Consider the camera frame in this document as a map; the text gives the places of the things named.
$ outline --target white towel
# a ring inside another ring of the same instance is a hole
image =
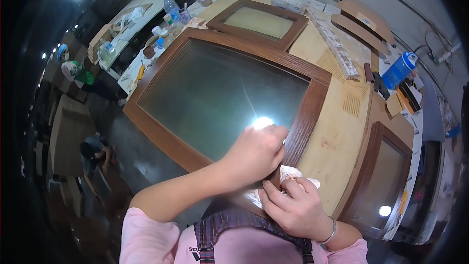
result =
[[[283,182],[285,179],[295,179],[299,177],[303,177],[303,174],[301,173],[301,171],[299,171],[295,167],[280,165],[280,182]],[[320,187],[319,180],[310,179],[310,178],[306,178],[306,179],[310,180],[317,188]],[[251,202],[253,202],[255,206],[263,209],[261,199],[259,197],[258,189],[249,190],[247,193],[244,194],[244,196],[248,198]]]

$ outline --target frosted glass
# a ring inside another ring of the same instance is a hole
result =
[[[264,61],[191,39],[141,103],[162,126],[217,161],[267,117],[290,128],[309,82]]]
[[[251,30],[276,41],[283,38],[294,23],[293,20],[246,6],[234,11],[221,22]]]
[[[403,153],[391,146],[386,139],[381,141],[378,152],[378,160],[353,221],[367,226],[382,228],[387,222],[388,216],[379,215],[381,206],[394,207],[396,198],[391,196],[404,170],[405,158]]]

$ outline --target hand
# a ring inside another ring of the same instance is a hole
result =
[[[285,155],[284,126],[269,125],[261,129],[248,126],[226,155],[216,164],[219,177],[226,179],[226,192],[235,191],[265,179]]]
[[[268,180],[262,185],[264,190],[259,190],[259,196],[264,211],[287,234],[319,242],[330,237],[332,219],[323,211],[318,189],[311,181],[302,177],[285,179],[281,185],[290,197]]]
[[[107,174],[107,168],[109,167],[109,163],[103,164],[103,174]]]

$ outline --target worker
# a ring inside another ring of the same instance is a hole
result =
[[[110,102],[117,103],[119,106],[126,104],[125,98],[119,99],[102,80],[97,79],[85,68],[85,62],[79,63],[75,60],[69,60],[68,46],[61,44],[57,52],[57,62],[64,60],[61,69],[63,75],[83,91],[96,93]]]
[[[109,163],[114,160],[114,150],[109,143],[99,135],[88,136],[83,143],[80,144],[80,154],[83,166],[83,172],[87,177],[92,178],[98,161],[103,161],[103,173],[107,173]]]
[[[220,161],[136,194],[124,218],[119,262],[366,263],[360,232],[327,216],[318,189],[301,177],[281,183],[289,196],[263,181],[263,209],[278,226],[241,207],[205,214],[181,234],[172,222],[197,202],[267,177],[283,159],[287,133],[284,126],[248,126]]]

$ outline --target blue water bottle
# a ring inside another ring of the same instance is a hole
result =
[[[392,90],[398,86],[415,68],[417,59],[418,56],[415,53],[404,52],[404,54],[402,54],[402,56],[382,75],[386,87]]]

